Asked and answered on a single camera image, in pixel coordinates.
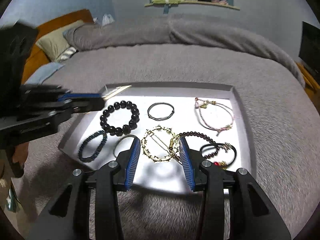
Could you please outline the gold round hair clip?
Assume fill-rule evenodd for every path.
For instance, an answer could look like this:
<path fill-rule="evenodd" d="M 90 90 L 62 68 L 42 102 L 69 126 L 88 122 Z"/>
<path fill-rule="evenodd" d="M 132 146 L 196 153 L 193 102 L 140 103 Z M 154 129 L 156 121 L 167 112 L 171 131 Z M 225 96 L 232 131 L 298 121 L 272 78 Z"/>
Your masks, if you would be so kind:
<path fill-rule="evenodd" d="M 169 162 L 171 160 L 181 163 L 178 149 L 178 140 L 171 128 L 160 125 L 147 129 L 140 140 L 142 153 L 154 163 Z"/>

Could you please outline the light blue sheet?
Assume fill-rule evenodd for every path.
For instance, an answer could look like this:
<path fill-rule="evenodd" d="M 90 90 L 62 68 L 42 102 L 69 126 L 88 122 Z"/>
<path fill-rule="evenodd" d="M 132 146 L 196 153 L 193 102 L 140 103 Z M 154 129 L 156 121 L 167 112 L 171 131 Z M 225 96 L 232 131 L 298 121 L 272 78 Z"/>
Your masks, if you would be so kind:
<path fill-rule="evenodd" d="M 25 85 L 41 85 L 44 81 L 50 78 L 55 72 L 64 67 L 64 64 L 58 62 L 51 62 L 42 65 L 37 69 L 29 79 L 24 83 Z"/>

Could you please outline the striped pillow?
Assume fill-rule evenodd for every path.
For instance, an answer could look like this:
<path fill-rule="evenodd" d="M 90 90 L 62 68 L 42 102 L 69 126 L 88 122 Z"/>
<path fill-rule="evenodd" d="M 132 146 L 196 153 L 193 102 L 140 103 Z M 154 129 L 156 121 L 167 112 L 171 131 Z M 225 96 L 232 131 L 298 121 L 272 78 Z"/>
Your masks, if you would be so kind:
<path fill-rule="evenodd" d="M 74 54 L 76 54 L 78 50 L 74 47 L 69 47 L 65 51 L 63 51 L 56 59 L 56 62 L 65 62 L 70 59 Z"/>

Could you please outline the wooden headboard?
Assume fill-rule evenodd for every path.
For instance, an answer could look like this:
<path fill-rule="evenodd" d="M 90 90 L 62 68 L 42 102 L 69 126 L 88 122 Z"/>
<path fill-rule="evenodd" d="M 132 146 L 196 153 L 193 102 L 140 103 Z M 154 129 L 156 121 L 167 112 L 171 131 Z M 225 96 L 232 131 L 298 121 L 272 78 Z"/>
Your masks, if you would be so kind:
<path fill-rule="evenodd" d="M 39 25 L 36 43 L 24 65 L 22 83 L 25 83 L 42 65 L 55 61 L 69 47 L 63 36 L 64 31 L 92 22 L 91 12 L 82 9 Z"/>

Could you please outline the olive green pillow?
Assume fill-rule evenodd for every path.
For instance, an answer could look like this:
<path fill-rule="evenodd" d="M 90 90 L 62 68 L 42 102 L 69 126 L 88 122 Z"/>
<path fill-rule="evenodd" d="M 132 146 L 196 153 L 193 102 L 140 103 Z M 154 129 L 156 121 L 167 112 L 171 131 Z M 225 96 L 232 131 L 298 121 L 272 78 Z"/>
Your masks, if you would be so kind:
<path fill-rule="evenodd" d="M 69 25 L 58 28 L 36 41 L 36 45 L 49 57 L 51 61 L 55 59 L 67 48 L 70 47 L 69 43 L 64 37 L 64 34 L 73 28 L 80 27 L 84 24 L 82 20 L 78 20 Z"/>

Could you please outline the white plastic bag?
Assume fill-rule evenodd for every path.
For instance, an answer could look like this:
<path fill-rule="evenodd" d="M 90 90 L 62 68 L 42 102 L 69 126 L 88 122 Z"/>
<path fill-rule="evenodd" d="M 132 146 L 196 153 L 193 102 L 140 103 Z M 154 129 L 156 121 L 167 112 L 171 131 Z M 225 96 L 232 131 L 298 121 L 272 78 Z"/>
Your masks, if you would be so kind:
<path fill-rule="evenodd" d="M 105 25 L 111 24 L 113 22 L 114 22 L 114 18 L 111 14 L 104 14 L 102 21 L 101 21 L 101 25 L 105 26 Z"/>

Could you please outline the grey cardboard tray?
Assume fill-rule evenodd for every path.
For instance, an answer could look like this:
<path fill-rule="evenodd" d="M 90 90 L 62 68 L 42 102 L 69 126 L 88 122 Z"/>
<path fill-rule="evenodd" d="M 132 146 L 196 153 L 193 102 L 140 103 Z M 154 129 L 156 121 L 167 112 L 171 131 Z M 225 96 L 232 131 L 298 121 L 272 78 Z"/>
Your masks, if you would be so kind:
<path fill-rule="evenodd" d="M 137 128 L 131 136 L 108 136 L 97 158 L 87 163 L 92 170 L 116 158 L 131 146 L 134 138 L 142 141 L 142 151 L 134 185 L 152 191 L 191 194 L 182 166 L 172 159 L 169 149 L 178 151 L 171 138 L 183 132 L 198 132 L 215 142 L 232 145 L 216 152 L 198 137 L 187 137 L 193 150 L 213 154 L 212 161 L 228 164 L 230 171 L 245 168 L 256 174 L 256 157 L 252 131 L 239 93 L 230 85 L 209 83 L 135 83 L 107 100 L 131 101 L 140 112 Z"/>

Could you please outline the wooden tv stand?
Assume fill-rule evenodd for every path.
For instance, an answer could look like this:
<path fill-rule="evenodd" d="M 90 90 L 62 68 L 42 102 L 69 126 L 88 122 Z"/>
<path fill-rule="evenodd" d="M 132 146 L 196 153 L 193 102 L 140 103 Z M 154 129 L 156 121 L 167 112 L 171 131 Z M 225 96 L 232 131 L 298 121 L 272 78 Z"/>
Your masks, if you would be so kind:
<path fill-rule="evenodd" d="M 304 68 L 301 63 L 296 63 L 300 69 L 304 81 L 305 81 L 305 92 L 308 95 L 309 99 L 312 101 L 314 106 L 319 109 L 319 84 L 311 76 L 311 74 Z"/>

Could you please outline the wooden window shelf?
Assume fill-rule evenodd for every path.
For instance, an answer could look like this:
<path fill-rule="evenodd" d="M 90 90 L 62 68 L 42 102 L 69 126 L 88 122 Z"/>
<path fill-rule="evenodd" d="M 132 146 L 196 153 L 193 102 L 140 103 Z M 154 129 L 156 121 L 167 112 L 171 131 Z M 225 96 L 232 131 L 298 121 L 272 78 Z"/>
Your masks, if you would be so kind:
<path fill-rule="evenodd" d="M 147 3 L 144 5 L 145 8 L 147 7 L 159 7 L 159 6 L 178 6 L 180 4 L 188 4 L 188 5 L 205 5 L 205 6 L 213 6 L 213 7 L 221 7 L 221 8 L 227 8 L 231 10 L 240 11 L 239 7 L 235 7 L 228 4 L 221 4 L 221 3 L 213 3 L 213 2 L 203 2 L 203 1 L 192 1 L 192 0 L 185 0 L 180 1 L 179 3 Z"/>

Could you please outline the black television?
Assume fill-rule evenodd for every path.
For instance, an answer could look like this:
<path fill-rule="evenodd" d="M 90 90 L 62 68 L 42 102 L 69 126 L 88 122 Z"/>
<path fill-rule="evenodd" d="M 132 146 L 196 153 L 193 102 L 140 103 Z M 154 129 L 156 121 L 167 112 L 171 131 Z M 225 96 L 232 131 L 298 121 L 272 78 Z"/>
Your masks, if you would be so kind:
<path fill-rule="evenodd" d="M 311 70 L 311 74 L 319 78 L 319 28 L 303 22 L 302 39 L 299 57 Z"/>

